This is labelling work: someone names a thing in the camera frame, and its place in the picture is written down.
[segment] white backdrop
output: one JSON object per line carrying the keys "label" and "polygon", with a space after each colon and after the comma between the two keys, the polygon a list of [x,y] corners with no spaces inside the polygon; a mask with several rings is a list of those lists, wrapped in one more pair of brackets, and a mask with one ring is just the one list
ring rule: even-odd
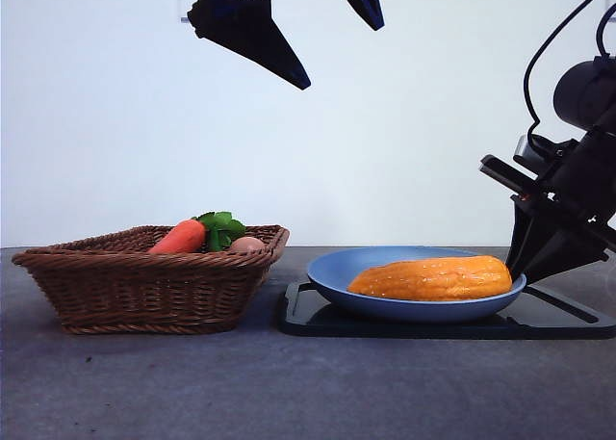
{"label": "white backdrop", "polygon": [[[582,0],[381,0],[377,32],[345,0],[272,1],[307,91],[197,39],[177,0],[2,0],[2,246],[210,210],[291,246],[508,246],[511,192],[479,161],[511,163],[526,65]],[[553,140],[581,137],[552,92],[604,9],[534,70]]]}

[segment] black tray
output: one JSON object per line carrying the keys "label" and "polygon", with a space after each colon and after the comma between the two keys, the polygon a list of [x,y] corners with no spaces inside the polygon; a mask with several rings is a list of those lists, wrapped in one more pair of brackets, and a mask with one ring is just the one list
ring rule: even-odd
{"label": "black tray", "polygon": [[616,321],[540,286],[526,286],[499,313],[461,324],[411,324],[351,314],[325,299],[310,282],[289,285],[278,326],[286,334],[407,339],[606,339]]}

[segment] blue plate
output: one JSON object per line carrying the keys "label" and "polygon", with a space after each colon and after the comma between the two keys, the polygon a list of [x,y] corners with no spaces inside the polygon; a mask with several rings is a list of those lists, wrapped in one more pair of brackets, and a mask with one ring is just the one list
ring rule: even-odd
{"label": "blue plate", "polygon": [[457,323],[478,320],[497,313],[509,305],[526,285],[521,275],[511,291],[488,298],[456,301],[419,301],[374,298],[347,291],[350,282],[370,267],[399,260],[429,257],[478,255],[466,250],[425,246],[373,246],[344,249],[325,254],[308,264],[308,277],[330,302],[348,311],[385,320],[417,323]]}

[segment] egg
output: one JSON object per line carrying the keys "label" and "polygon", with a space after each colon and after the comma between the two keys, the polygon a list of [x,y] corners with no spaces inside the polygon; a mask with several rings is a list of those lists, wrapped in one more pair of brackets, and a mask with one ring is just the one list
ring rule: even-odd
{"label": "egg", "polygon": [[230,252],[252,252],[265,248],[263,241],[254,238],[253,236],[242,236],[238,238],[229,247]]}

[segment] gray table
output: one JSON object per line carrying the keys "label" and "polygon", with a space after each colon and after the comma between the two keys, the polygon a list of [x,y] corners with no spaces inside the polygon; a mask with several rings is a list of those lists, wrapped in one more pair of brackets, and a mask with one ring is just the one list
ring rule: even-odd
{"label": "gray table", "polygon": [[[2,438],[612,439],[616,339],[295,337],[274,305],[334,250],[288,247],[240,326],[206,336],[64,334],[2,251]],[[504,248],[475,248],[505,255]],[[616,261],[542,282],[616,316]]]}

